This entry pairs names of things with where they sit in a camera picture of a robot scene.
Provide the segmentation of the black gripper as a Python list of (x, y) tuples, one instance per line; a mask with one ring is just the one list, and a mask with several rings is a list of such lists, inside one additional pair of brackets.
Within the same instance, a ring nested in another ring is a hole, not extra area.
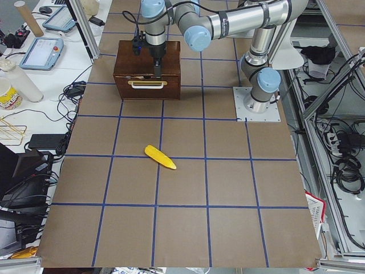
[(162, 59), (167, 52), (167, 44), (165, 42), (160, 45), (152, 45), (148, 43), (147, 47), (154, 62), (154, 76), (160, 78)]

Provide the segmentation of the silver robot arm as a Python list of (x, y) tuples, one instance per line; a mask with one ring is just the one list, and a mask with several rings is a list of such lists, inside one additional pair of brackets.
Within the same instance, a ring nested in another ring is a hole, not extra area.
[(245, 108), (261, 114), (273, 103), (271, 97), (281, 82), (278, 71), (268, 65), (276, 28), (296, 20), (306, 6), (307, 1), (242, 1), (236, 9), (212, 11), (201, 17), (197, 1), (142, 1), (141, 24), (145, 32), (135, 39), (134, 51), (138, 54), (142, 46), (147, 47), (154, 61), (154, 73), (160, 76), (168, 25), (177, 25), (193, 51), (205, 50), (212, 40), (253, 30), (250, 49), (242, 56), (240, 66), (252, 85), (244, 99)]

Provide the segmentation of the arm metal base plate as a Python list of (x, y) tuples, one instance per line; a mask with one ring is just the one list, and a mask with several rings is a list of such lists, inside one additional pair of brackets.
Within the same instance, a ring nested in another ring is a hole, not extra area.
[(257, 102), (251, 97), (251, 87), (233, 87), (236, 120), (238, 122), (278, 123), (281, 121), (276, 97), (268, 102)]

